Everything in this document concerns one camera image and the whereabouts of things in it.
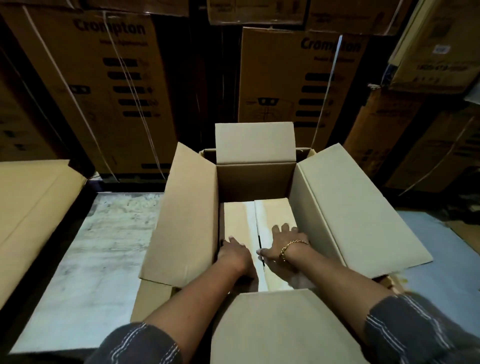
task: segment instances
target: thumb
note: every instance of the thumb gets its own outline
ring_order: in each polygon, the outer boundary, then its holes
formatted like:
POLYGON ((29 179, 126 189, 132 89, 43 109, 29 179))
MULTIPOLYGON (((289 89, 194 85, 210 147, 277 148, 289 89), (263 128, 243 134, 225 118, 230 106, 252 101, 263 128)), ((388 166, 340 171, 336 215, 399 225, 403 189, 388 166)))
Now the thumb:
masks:
POLYGON ((278 255, 274 253, 273 249, 266 249, 266 248, 258 249, 257 254, 259 256, 263 256, 264 258, 268 258, 268 259, 271 259, 271 260, 277 260, 278 259, 278 255))

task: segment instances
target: striped sleeve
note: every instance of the striped sleeve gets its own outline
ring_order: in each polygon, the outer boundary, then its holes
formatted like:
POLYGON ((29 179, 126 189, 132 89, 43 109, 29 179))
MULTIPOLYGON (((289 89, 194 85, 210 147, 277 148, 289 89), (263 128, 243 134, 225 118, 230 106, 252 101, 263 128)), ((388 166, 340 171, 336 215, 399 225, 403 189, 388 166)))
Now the striped sleeve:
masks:
POLYGON ((367 316, 364 332, 383 364, 480 363, 480 339, 416 294, 379 302, 367 316))
POLYGON ((181 364, 176 342, 145 323, 132 323, 113 331, 85 364, 181 364))

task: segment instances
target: hand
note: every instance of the hand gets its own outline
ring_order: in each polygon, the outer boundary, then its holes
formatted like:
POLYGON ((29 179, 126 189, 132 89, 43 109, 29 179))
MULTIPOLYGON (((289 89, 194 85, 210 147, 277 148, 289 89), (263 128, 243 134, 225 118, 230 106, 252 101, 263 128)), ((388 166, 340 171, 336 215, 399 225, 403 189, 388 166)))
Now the hand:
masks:
POLYGON ((249 276, 255 278, 257 272, 253 265, 252 255, 245 245, 241 245, 233 236, 229 236, 228 240, 224 240, 222 247, 218 252, 218 260, 226 262, 235 268, 240 276, 249 276))
MULTIPOLYGON (((278 228, 278 225, 275 225, 272 227, 272 235, 273 235, 273 242, 272 242, 272 247, 270 249, 259 249, 257 250, 257 254, 276 261, 280 263, 281 259, 279 258, 280 253, 282 252, 282 249, 289 243, 294 240, 302 240, 306 243, 308 242, 308 237, 306 234, 299 232, 298 228, 293 227, 292 230, 289 229, 289 226, 287 223, 282 225, 282 231, 280 232, 280 229, 278 228)), ((285 251, 285 258, 288 260, 288 250, 292 247, 290 245, 286 251, 285 251)))

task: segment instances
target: forearm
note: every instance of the forearm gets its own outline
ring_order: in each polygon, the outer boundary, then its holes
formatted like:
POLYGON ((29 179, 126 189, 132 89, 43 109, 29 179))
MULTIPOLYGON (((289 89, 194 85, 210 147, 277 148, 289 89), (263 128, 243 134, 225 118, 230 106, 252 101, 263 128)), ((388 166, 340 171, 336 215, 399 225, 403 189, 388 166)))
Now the forearm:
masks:
POLYGON ((324 257, 310 246, 297 243, 288 247, 286 259, 320 290, 349 325, 365 341, 365 319, 377 303, 393 295, 371 279, 324 257))
POLYGON ((145 323, 169 334, 177 343, 183 361, 188 362, 215 312, 240 275, 232 265, 218 260, 156 309, 145 323))

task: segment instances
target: crompton logo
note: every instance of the crompton logo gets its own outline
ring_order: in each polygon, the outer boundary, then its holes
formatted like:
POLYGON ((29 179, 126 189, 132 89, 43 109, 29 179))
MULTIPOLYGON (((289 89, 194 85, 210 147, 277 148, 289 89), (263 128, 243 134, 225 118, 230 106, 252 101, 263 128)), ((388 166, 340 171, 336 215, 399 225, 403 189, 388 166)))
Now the crompton logo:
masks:
MULTIPOLYGON (((102 32, 106 33, 107 28, 105 28, 105 24, 103 22, 86 22, 85 20, 82 19, 74 19, 73 24, 75 24, 75 27, 82 32, 88 32, 88 31, 93 31, 93 32, 102 32)), ((141 24, 125 24, 124 22, 122 23, 107 23, 108 30, 112 33, 114 33, 116 36, 121 33, 126 33, 126 34, 145 34, 145 28, 141 24)))
MULTIPOLYGON (((329 42, 321 40, 311 40, 308 37, 305 37, 301 41, 301 47, 303 49, 315 49, 315 50, 329 50, 332 53, 336 51, 336 46, 338 42, 329 42)), ((360 43, 351 43, 351 42, 342 42, 340 46, 342 52, 360 52, 361 44, 360 43)))

